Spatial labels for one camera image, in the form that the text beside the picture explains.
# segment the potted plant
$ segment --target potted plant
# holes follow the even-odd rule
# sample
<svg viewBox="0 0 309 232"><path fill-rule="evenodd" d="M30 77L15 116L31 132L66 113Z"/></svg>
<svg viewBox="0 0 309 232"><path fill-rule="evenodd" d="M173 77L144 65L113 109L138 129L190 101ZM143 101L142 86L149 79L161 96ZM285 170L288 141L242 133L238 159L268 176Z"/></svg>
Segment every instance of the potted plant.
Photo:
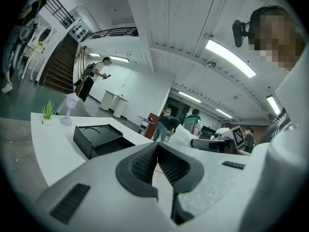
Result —
<svg viewBox="0 0 309 232"><path fill-rule="evenodd" d="M54 108L54 103L49 100L47 103L47 107L45 106L42 108L43 110L43 118L42 118L42 123L46 126L52 125L52 114L53 114L53 108Z"/></svg>

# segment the black railing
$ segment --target black railing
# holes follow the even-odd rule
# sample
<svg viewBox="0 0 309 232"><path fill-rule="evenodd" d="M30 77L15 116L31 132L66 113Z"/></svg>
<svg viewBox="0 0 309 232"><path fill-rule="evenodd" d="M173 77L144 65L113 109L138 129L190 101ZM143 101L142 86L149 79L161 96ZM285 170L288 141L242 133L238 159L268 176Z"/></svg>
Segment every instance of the black railing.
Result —
<svg viewBox="0 0 309 232"><path fill-rule="evenodd" d="M45 7L66 29L75 21L59 0L47 0Z"/></svg>
<svg viewBox="0 0 309 232"><path fill-rule="evenodd" d="M118 29L107 29L95 33L90 33L84 38L83 41L89 41L92 39L104 38L104 37L113 37L113 36L138 36L139 33L136 27L129 28L118 28Z"/></svg>

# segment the small plant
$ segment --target small plant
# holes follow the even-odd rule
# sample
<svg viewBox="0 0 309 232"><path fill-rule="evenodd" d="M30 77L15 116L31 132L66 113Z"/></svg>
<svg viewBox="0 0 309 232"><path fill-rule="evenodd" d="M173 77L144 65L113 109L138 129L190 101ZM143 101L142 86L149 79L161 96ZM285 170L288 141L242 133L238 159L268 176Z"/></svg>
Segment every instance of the small plant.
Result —
<svg viewBox="0 0 309 232"><path fill-rule="evenodd" d="M45 119L51 119L52 114L53 114L53 108L54 108L54 103L49 100L49 102L47 103L47 107L45 108L45 106L42 108L43 110L43 116Z"/></svg>

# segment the white pot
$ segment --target white pot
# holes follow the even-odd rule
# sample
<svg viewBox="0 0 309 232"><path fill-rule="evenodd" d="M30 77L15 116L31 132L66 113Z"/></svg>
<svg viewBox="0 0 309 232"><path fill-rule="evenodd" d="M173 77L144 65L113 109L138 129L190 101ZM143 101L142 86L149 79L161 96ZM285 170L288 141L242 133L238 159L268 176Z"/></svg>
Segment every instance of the white pot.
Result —
<svg viewBox="0 0 309 232"><path fill-rule="evenodd" d="M53 123L53 121L52 121L51 118L50 118L50 119L46 119L46 118L43 116L43 118L42 118L42 123L43 123L44 125L46 125L46 126L51 126L52 123Z"/></svg>

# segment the handrail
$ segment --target handrail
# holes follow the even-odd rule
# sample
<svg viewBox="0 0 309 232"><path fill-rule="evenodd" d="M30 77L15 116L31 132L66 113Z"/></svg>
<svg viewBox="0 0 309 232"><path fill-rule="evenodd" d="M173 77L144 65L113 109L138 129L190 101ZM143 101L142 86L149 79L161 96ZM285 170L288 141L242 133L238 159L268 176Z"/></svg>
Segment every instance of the handrail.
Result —
<svg viewBox="0 0 309 232"><path fill-rule="evenodd" d="M113 37L113 36L139 36L136 27L107 29L95 33L90 33L82 41L89 41L92 39Z"/></svg>
<svg viewBox="0 0 309 232"><path fill-rule="evenodd" d="M75 21L59 0L47 0L44 6L66 29Z"/></svg>
<svg viewBox="0 0 309 232"><path fill-rule="evenodd" d="M84 74L85 71L85 50L87 49L87 46L82 46L80 48L80 51L78 55L75 57L75 64L77 62L77 80L81 78L81 76Z"/></svg>

